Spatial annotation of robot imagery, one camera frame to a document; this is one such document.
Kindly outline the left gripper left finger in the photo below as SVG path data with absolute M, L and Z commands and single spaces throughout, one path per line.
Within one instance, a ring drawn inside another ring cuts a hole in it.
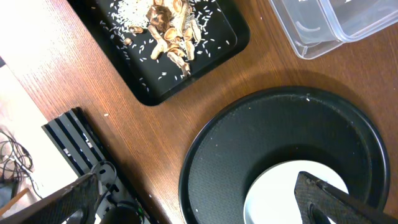
M 1 223 L 94 223 L 98 198 L 97 175 L 87 173 Z

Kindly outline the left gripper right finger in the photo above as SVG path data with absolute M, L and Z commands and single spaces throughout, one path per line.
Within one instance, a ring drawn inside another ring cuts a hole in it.
M 308 172 L 298 173 L 294 195 L 303 223 L 397 224 L 397 219 Z

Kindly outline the grey plate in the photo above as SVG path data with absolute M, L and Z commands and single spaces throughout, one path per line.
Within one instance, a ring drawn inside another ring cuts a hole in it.
M 287 161 L 265 170 L 246 194 L 245 223 L 302 223 L 294 188 L 299 172 L 305 171 L 347 193 L 343 179 L 331 168 L 314 161 Z

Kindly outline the food scraps and rice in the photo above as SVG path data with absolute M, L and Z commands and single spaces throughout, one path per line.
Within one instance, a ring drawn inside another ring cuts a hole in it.
M 157 42 L 150 58 L 166 54 L 182 73 L 190 74 L 189 63 L 195 59 L 195 45 L 202 40 L 190 1 L 196 0 L 124 0 L 132 11 L 123 19 L 123 28 L 136 35 L 148 31 Z

